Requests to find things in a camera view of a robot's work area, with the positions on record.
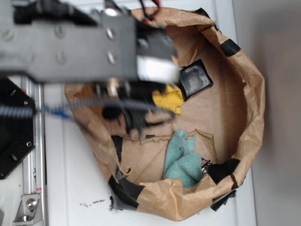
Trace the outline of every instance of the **metal bracket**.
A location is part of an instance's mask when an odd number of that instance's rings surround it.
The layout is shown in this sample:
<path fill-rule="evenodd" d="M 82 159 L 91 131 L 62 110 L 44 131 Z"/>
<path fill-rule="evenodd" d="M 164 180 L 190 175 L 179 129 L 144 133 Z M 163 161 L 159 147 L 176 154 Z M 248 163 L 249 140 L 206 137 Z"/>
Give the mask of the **metal bracket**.
<path fill-rule="evenodd" d="M 34 100 L 8 78 L 0 78 L 0 104 L 35 108 Z M 35 147 L 33 126 L 33 119 L 0 118 L 0 180 Z"/>
<path fill-rule="evenodd" d="M 39 194 L 21 196 L 21 203 L 13 221 L 13 226 L 44 225 L 42 204 Z"/>

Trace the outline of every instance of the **bolt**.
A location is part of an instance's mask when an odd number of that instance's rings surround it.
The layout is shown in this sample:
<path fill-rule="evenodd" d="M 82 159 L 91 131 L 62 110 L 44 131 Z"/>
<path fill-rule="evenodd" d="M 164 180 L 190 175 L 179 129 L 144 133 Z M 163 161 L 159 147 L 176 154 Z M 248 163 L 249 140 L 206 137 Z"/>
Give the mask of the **bolt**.
<path fill-rule="evenodd" d="M 11 41 L 13 37 L 14 37 L 14 33 L 10 29 L 7 29 L 2 33 L 2 38 L 4 41 Z"/>
<path fill-rule="evenodd" d="M 28 221 L 29 220 L 29 217 L 28 217 L 28 215 L 23 215 L 22 217 L 21 217 L 21 221 Z"/>
<path fill-rule="evenodd" d="M 115 32 L 113 29 L 108 27 L 106 29 L 106 32 L 107 32 L 107 36 L 109 37 L 109 39 L 113 40 L 115 38 Z"/>
<path fill-rule="evenodd" d="M 27 200 L 26 205 L 29 210 L 33 210 L 38 205 L 38 202 L 34 199 L 29 199 Z"/>
<path fill-rule="evenodd" d="M 65 36 L 65 30 L 62 26 L 55 27 L 55 34 L 58 38 L 63 38 Z"/>
<path fill-rule="evenodd" d="M 66 63 L 67 61 L 67 57 L 65 55 L 65 53 L 63 51 L 58 51 L 57 54 L 56 54 L 56 61 L 63 65 Z"/>
<path fill-rule="evenodd" d="M 113 64 L 113 65 L 116 64 L 117 57 L 114 52 L 112 52 L 112 51 L 108 52 L 108 59 L 111 64 Z"/>

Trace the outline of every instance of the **metal clip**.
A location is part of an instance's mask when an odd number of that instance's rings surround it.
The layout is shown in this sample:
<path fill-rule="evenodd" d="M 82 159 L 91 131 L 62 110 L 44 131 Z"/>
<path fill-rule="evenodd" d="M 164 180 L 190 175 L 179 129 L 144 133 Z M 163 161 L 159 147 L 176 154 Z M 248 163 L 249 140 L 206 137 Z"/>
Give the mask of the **metal clip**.
<path fill-rule="evenodd" d="M 211 163 L 211 160 L 206 160 L 206 159 L 203 159 L 202 160 L 205 161 L 205 163 L 202 165 L 202 171 L 203 173 L 207 173 L 207 169 L 209 166 L 212 166 L 212 163 Z"/>
<path fill-rule="evenodd" d="M 39 194 L 25 194 L 13 222 L 13 226 L 44 225 L 42 204 Z"/>

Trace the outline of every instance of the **black tape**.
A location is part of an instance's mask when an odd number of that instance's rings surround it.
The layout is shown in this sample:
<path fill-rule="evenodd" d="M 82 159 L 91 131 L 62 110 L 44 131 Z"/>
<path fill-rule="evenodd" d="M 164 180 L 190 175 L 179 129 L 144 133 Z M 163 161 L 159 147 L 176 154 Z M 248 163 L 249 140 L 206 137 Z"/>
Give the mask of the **black tape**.
<path fill-rule="evenodd" d="M 193 13 L 196 13 L 196 14 L 199 14 L 199 15 L 206 16 L 206 17 L 210 18 L 208 13 L 203 8 L 199 8 L 198 10 L 194 11 Z M 216 30 L 219 30 L 216 24 L 214 24 L 213 26 L 215 27 Z"/>
<path fill-rule="evenodd" d="M 236 196 L 236 190 L 232 190 L 229 193 L 222 195 L 216 199 L 213 199 L 213 204 L 210 206 L 211 209 L 217 211 L 223 204 L 226 205 L 229 198 Z"/>
<path fill-rule="evenodd" d="M 109 180 L 109 186 L 114 199 L 114 208 L 123 210 L 136 210 L 139 206 L 137 199 L 144 189 L 144 186 L 136 185 L 129 182 L 123 177 L 121 172 L 118 170 L 116 173 L 118 182 L 111 176 Z"/>
<path fill-rule="evenodd" d="M 237 159 L 229 159 L 223 164 L 215 164 L 211 165 L 207 168 L 207 172 L 212 180 L 218 184 L 225 177 L 232 175 L 240 160 Z"/>
<path fill-rule="evenodd" d="M 198 10 L 194 11 L 194 13 L 210 18 L 208 13 L 203 8 L 199 8 Z"/>
<path fill-rule="evenodd" d="M 114 142 L 115 148 L 116 148 L 116 153 L 118 156 L 118 160 L 121 161 L 121 152 L 122 152 L 122 141 L 123 137 L 120 136 L 112 136 L 112 140 Z"/>
<path fill-rule="evenodd" d="M 155 137 L 155 136 L 156 136 L 156 135 L 146 135 L 145 138 L 148 139 L 148 138 L 153 138 L 153 137 Z"/>
<path fill-rule="evenodd" d="M 241 50 L 241 48 L 231 39 L 228 39 L 223 44 L 221 44 L 221 48 L 227 57 L 231 57 Z"/>

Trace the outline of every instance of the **black cable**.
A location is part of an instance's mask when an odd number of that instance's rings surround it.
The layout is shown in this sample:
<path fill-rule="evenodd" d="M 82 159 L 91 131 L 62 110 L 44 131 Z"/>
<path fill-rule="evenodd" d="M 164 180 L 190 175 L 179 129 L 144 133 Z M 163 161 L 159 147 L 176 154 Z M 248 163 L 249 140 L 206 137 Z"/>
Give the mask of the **black cable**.
<path fill-rule="evenodd" d="M 144 17 L 146 18 L 147 15 L 146 15 L 146 12 L 145 12 L 145 6 L 144 6 L 144 3 L 143 3 L 143 0 L 139 0 L 140 1 L 140 4 L 141 4 L 141 7 L 143 9 L 143 14 L 144 14 Z"/>
<path fill-rule="evenodd" d="M 168 113 L 174 117 L 174 113 L 169 110 L 158 108 L 155 105 L 134 100 L 134 99 L 121 99 L 121 100 L 111 100 L 111 99 L 100 99 L 100 98 L 90 98 L 90 99 L 80 99 L 75 101 L 70 101 L 66 104 L 60 105 L 58 107 L 44 107 L 42 110 L 35 111 L 31 107 L 15 107 L 15 106 L 6 106 L 0 105 L 0 117 L 6 118 L 16 118 L 16 119 L 29 119 L 32 118 L 35 113 L 50 113 L 55 115 L 62 116 L 64 111 L 67 109 L 80 108 L 85 106 L 102 106 L 106 107 L 119 107 L 125 109 L 134 109 L 134 110 L 150 110 L 153 112 L 161 111 Z"/>

